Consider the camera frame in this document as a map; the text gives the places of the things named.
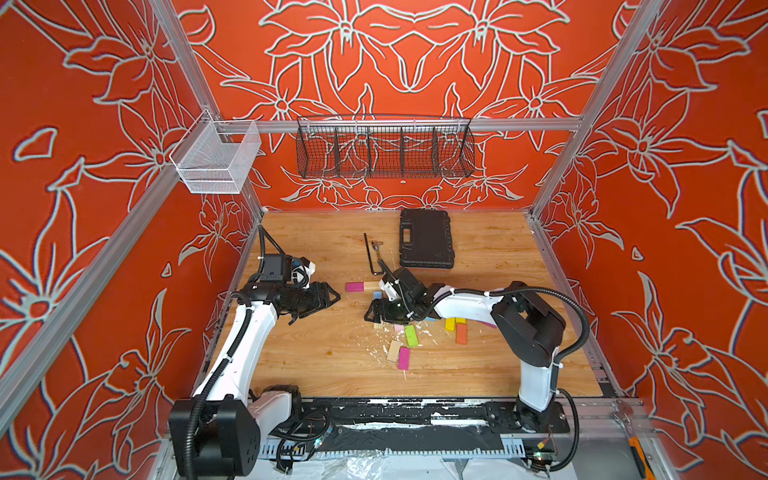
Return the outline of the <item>green block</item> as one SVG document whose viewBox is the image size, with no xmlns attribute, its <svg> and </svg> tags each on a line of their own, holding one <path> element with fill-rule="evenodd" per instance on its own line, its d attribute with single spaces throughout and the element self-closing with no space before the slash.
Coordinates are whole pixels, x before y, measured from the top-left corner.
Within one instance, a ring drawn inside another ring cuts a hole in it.
<svg viewBox="0 0 768 480">
<path fill-rule="evenodd" d="M 409 348 L 415 348 L 419 345 L 416 329 L 413 325 L 408 325 L 404 328 L 406 335 L 406 342 Z"/>
</svg>

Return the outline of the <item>black plastic tool case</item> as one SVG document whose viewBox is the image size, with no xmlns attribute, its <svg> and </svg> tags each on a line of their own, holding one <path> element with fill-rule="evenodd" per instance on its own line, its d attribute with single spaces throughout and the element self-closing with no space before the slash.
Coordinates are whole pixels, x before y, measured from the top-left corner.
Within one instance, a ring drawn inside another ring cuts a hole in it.
<svg viewBox="0 0 768 480">
<path fill-rule="evenodd" d="M 455 252 L 449 214 L 442 210 L 401 210 L 399 253 L 403 267 L 452 269 Z"/>
</svg>

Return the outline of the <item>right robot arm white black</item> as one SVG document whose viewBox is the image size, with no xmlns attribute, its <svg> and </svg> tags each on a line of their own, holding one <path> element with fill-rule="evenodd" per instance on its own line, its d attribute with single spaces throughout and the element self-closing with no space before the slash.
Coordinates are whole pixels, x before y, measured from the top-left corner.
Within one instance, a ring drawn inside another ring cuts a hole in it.
<svg viewBox="0 0 768 480">
<path fill-rule="evenodd" d="M 589 319 L 578 302 L 559 291 L 520 281 L 496 290 L 441 283 L 425 286 L 406 268 L 391 270 L 382 260 L 378 264 L 382 297 L 371 302 L 367 321 L 406 326 L 428 318 L 463 318 L 496 327 L 520 361 L 517 423 L 528 432 L 546 429 L 555 413 L 562 363 L 589 338 Z M 566 321 L 544 296 L 560 300 L 578 315 L 581 333 L 571 345 L 562 345 Z"/>
</svg>

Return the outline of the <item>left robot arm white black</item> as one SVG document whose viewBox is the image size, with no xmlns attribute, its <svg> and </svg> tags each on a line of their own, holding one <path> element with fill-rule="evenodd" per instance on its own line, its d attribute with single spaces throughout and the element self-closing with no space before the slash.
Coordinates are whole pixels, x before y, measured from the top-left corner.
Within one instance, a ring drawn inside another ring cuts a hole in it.
<svg viewBox="0 0 768 480">
<path fill-rule="evenodd" d="M 294 454 L 310 456 L 331 429 L 323 411 L 304 412 L 295 385 L 252 396 L 250 385 L 266 340 L 282 316 L 292 321 L 326 310 L 341 296 L 313 280 L 316 266 L 281 247 L 262 250 L 257 271 L 232 293 L 236 314 L 212 369 L 191 397 L 174 403 L 168 426 L 177 472 L 184 479 L 233 479 L 254 468 L 262 445 L 278 440 L 277 468 L 290 472 Z"/>
</svg>

